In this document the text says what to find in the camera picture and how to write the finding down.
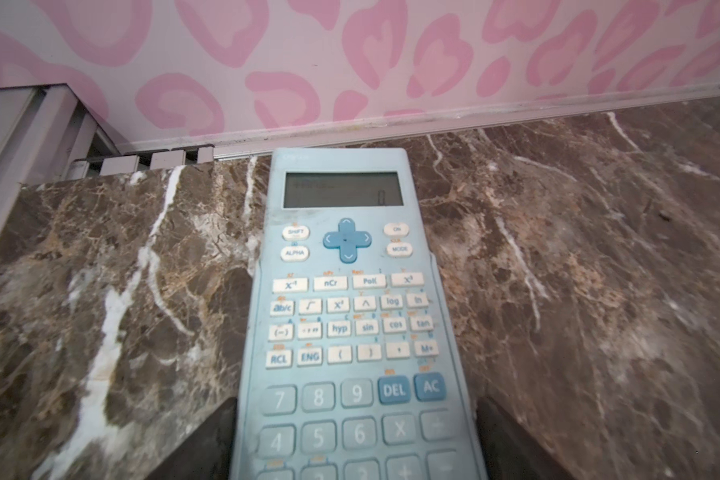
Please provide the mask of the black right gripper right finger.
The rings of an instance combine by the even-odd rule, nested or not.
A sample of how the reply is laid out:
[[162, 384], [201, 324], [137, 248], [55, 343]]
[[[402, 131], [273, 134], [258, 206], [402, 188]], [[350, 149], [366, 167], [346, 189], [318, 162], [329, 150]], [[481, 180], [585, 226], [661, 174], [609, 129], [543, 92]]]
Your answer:
[[574, 479], [508, 411], [490, 397], [477, 400], [476, 426], [490, 479]]

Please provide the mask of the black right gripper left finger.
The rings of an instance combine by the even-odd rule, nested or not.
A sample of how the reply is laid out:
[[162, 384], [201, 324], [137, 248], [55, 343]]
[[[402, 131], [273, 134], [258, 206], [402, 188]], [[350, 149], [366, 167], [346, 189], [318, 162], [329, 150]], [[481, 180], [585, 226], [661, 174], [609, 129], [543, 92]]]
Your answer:
[[225, 400], [147, 480], [229, 478], [237, 423], [236, 397]]

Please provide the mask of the grey calculator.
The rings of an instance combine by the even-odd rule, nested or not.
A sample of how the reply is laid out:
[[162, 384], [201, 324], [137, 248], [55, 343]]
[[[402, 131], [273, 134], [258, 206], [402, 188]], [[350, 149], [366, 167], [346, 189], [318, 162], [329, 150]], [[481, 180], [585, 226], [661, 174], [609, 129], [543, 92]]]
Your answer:
[[230, 475], [486, 477], [403, 149], [273, 153]]

